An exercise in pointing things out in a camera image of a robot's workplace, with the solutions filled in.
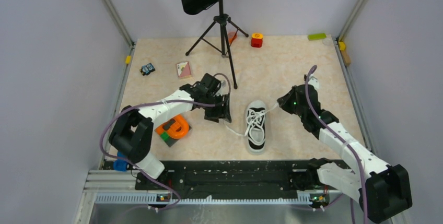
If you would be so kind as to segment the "black white sneaker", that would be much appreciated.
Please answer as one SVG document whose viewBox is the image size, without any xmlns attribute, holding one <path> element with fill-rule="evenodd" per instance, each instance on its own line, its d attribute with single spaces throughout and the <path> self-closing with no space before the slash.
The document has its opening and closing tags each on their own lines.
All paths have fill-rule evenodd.
<svg viewBox="0 0 443 224">
<path fill-rule="evenodd" d="M 225 124 L 225 127 L 233 134 L 246 138 L 246 147 L 249 153 L 252 155 L 260 155 L 264 152 L 266 146 L 267 115 L 277 106 L 278 104 L 275 103 L 268 108 L 262 100 L 252 101 L 245 110 L 244 120 L 246 129 L 243 133 L 236 132 L 227 124 Z"/>
</svg>

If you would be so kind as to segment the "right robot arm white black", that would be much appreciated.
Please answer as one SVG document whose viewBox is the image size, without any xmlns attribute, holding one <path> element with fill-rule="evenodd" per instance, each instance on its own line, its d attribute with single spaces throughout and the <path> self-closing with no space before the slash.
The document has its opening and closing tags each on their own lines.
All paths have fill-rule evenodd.
<svg viewBox="0 0 443 224">
<path fill-rule="evenodd" d="M 277 103 L 285 112 L 297 115 L 304 129 L 348 166 L 342 169 L 326 158 L 312 159 L 306 174 L 310 187 L 321 188 L 325 184 L 340 190 L 357 202 L 366 219 L 374 223 L 412 207 L 406 168 L 388 164 L 354 138 L 333 113 L 321 107 L 313 85 L 293 86 Z"/>
</svg>

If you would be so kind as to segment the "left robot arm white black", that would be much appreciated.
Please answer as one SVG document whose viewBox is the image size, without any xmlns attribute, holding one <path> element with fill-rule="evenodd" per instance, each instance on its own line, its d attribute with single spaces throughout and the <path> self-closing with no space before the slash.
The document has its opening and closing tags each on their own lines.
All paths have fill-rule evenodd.
<svg viewBox="0 0 443 224">
<path fill-rule="evenodd" d="M 199 108 L 204 109 L 206 120 L 231 122 L 230 92 L 220 93 L 221 84 L 216 75 L 206 73 L 200 81 L 182 85 L 161 100 L 125 107 L 104 130 L 109 134 L 108 143 L 123 154 L 123 160 L 144 172 L 153 188 L 165 187 L 165 166 L 151 151 L 155 129 L 177 115 Z"/>
</svg>

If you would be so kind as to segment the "pink white card box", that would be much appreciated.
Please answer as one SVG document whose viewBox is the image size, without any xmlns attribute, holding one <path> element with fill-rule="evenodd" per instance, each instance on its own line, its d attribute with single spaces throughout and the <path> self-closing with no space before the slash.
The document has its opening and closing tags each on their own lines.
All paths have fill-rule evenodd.
<svg viewBox="0 0 443 224">
<path fill-rule="evenodd" d="M 189 61 L 184 61 L 176 64 L 177 77 L 185 79 L 192 77 L 192 69 Z"/>
</svg>

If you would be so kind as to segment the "lime green block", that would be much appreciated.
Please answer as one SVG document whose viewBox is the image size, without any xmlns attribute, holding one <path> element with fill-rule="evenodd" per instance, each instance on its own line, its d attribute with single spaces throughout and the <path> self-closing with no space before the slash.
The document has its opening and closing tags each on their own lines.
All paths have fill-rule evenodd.
<svg viewBox="0 0 443 224">
<path fill-rule="evenodd" d="M 325 33 L 316 33 L 307 35 L 309 41 L 323 40 L 327 38 Z"/>
</svg>

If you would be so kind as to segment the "red yellow button block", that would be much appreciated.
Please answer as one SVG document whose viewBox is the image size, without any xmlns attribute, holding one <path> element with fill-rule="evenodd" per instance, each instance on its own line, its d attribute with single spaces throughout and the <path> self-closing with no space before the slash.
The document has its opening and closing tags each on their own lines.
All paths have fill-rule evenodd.
<svg viewBox="0 0 443 224">
<path fill-rule="evenodd" d="M 262 33 L 253 33 L 251 35 L 251 46 L 253 48 L 261 48 L 263 45 L 264 35 Z"/>
</svg>

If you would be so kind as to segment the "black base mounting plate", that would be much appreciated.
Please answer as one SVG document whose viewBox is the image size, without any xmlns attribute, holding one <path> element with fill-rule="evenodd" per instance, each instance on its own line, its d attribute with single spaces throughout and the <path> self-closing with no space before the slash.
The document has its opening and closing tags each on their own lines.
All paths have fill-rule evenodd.
<svg viewBox="0 0 443 224">
<path fill-rule="evenodd" d="M 151 182 L 136 177 L 138 191 L 175 190 L 185 199 L 295 199 L 303 192 L 332 193 L 307 170 L 314 160 L 164 161 L 165 170 Z"/>
</svg>

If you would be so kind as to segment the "yellow corner clip right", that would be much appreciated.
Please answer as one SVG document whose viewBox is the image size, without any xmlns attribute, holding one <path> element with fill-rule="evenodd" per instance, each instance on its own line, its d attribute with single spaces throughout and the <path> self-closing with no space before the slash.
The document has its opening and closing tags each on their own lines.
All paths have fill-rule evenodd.
<svg viewBox="0 0 443 224">
<path fill-rule="evenodd" d="M 346 45 L 343 41 L 339 41 L 338 46 L 339 46 L 340 51 L 345 51 Z"/>
</svg>

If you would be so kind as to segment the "orange plastic cup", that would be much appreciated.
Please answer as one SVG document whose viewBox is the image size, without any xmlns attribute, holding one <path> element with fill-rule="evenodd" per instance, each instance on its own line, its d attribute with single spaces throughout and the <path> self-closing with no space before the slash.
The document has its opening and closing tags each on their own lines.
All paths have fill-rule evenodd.
<svg viewBox="0 0 443 224">
<path fill-rule="evenodd" d="M 228 42 L 229 46 L 232 45 L 232 43 L 236 40 L 238 33 L 237 32 L 229 32 L 228 33 Z"/>
</svg>

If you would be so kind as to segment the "small black blue toy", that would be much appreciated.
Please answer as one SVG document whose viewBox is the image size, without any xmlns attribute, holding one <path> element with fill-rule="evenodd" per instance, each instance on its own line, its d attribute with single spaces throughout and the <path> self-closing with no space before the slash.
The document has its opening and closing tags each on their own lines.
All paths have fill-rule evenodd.
<svg viewBox="0 0 443 224">
<path fill-rule="evenodd" d="M 156 69 L 154 68 L 153 64 L 148 63 L 146 65 L 143 65 L 139 71 L 143 76 L 147 76 L 147 75 L 151 74 L 152 72 L 154 72 L 155 70 Z"/>
</svg>

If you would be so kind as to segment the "blue toy car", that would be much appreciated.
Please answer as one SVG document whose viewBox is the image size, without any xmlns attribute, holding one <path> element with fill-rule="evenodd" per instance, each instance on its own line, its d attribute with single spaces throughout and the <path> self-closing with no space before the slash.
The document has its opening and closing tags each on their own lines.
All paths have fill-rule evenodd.
<svg viewBox="0 0 443 224">
<path fill-rule="evenodd" d="M 120 151 L 117 152 L 117 159 L 113 162 L 113 169 L 115 171 L 126 172 L 129 169 L 129 163 L 127 157 Z"/>
</svg>

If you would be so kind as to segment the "wooden block right rail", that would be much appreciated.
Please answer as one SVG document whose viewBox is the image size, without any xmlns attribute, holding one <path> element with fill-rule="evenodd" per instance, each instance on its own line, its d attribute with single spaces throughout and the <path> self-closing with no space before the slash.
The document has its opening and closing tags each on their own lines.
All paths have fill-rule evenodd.
<svg viewBox="0 0 443 224">
<path fill-rule="evenodd" d="M 348 55 L 348 53 L 345 50 L 340 50 L 341 52 L 341 56 L 343 59 L 343 63 L 345 66 L 350 66 L 350 64 L 352 63 L 350 56 Z"/>
</svg>

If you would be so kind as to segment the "yellow clip left rail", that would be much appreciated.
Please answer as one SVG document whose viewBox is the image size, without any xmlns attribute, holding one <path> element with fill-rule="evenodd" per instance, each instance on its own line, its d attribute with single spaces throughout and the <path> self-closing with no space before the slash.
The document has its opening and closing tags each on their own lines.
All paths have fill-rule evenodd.
<svg viewBox="0 0 443 224">
<path fill-rule="evenodd" d="M 131 56 L 128 55 L 128 56 L 126 57 L 126 59 L 125 59 L 125 64 L 126 64 L 126 65 L 129 65 L 130 62 L 131 62 Z"/>
</svg>

